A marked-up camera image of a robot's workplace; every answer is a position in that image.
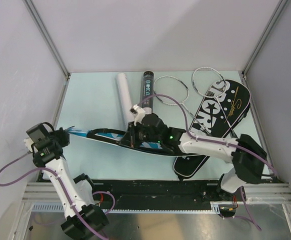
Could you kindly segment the blue racket cover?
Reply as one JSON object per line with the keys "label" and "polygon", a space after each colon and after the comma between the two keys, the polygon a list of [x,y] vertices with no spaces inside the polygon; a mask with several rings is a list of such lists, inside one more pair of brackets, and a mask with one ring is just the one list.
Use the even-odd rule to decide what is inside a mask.
{"label": "blue racket cover", "polygon": [[170,157],[185,157],[190,156],[189,153],[181,152],[180,149],[169,149],[160,140],[155,142],[135,141],[131,143],[129,132],[109,128],[97,128],[93,130],[83,130],[69,127],[66,131],[75,136],[85,139],[90,139],[122,148],[130,149],[147,154],[170,156]]}

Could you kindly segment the white shuttlecock tube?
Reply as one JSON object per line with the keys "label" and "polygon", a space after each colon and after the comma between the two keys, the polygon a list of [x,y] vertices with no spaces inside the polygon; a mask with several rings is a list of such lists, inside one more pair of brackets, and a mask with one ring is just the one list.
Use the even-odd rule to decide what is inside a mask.
{"label": "white shuttlecock tube", "polygon": [[126,127],[134,121],[134,115],[130,112],[132,105],[128,79],[125,73],[121,72],[116,75],[116,84],[118,88],[120,106],[122,110],[123,121]]}

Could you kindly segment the black shuttlecock tube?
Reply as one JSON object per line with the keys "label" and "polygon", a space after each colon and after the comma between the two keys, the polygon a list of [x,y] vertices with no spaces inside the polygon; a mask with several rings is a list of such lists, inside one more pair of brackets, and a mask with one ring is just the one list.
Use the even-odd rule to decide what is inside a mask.
{"label": "black shuttlecock tube", "polygon": [[145,71],[141,79],[141,93],[140,101],[141,107],[145,110],[146,114],[151,114],[153,112],[153,98],[147,97],[154,94],[154,73],[152,71]]}

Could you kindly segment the white racket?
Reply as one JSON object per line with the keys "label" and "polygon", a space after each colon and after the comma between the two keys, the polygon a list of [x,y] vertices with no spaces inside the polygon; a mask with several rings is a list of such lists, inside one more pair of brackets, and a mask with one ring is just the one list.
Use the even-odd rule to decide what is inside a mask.
{"label": "white racket", "polygon": [[199,130],[207,136],[211,136],[208,129],[202,123],[199,123],[195,115],[185,105],[189,99],[190,91],[182,80],[170,75],[160,76],[153,83],[153,92],[155,95],[166,95],[175,99],[191,117],[192,121],[198,124]]}
{"label": "white racket", "polygon": [[193,89],[202,97],[207,99],[213,99],[219,106],[222,112],[223,120],[227,123],[232,138],[237,138],[237,134],[232,128],[228,117],[221,105],[220,98],[226,93],[227,83],[222,74],[216,69],[203,66],[194,70],[191,77],[191,84]]}

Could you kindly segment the black racket cover front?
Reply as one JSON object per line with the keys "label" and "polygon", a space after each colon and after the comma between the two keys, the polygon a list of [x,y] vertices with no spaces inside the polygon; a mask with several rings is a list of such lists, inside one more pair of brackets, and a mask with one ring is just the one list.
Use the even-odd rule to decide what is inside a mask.
{"label": "black racket cover front", "polygon": [[[222,106],[227,91],[230,89],[229,80],[214,82],[203,97],[195,114],[190,130],[196,134],[224,138],[229,132],[227,117],[228,107]],[[206,163],[209,156],[195,155],[190,157],[177,157],[173,163],[174,173],[182,181],[189,179]]]}

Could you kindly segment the black racket cover gold script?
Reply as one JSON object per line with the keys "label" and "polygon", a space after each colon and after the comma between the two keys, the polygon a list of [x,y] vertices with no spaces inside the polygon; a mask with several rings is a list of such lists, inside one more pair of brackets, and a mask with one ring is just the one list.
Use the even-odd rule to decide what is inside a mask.
{"label": "black racket cover gold script", "polygon": [[219,100],[223,112],[216,123],[216,136],[225,138],[228,134],[232,137],[236,134],[235,128],[245,118],[250,109],[251,93],[240,82],[226,79],[226,92]]}

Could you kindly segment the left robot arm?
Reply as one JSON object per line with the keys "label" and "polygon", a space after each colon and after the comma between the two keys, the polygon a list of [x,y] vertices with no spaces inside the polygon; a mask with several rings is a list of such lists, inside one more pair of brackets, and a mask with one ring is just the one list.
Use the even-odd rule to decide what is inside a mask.
{"label": "left robot arm", "polygon": [[69,133],[60,128],[48,131],[46,122],[26,131],[24,143],[32,153],[33,164],[47,174],[62,203],[65,221],[62,231],[73,240],[88,240],[97,236],[104,240],[101,230],[109,223],[106,214],[95,204],[97,188],[82,174],[72,178],[63,148],[70,143]]}

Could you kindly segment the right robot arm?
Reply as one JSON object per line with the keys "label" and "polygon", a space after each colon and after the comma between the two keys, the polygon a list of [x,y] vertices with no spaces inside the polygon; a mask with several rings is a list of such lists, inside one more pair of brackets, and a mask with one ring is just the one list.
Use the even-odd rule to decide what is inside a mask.
{"label": "right robot arm", "polygon": [[266,152],[247,134],[239,138],[218,138],[170,127],[154,113],[130,122],[119,144],[138,151],[171,156],[203,155],[233,165],[223,174],[217,196],[227,201],[241,186],[262,182]]}

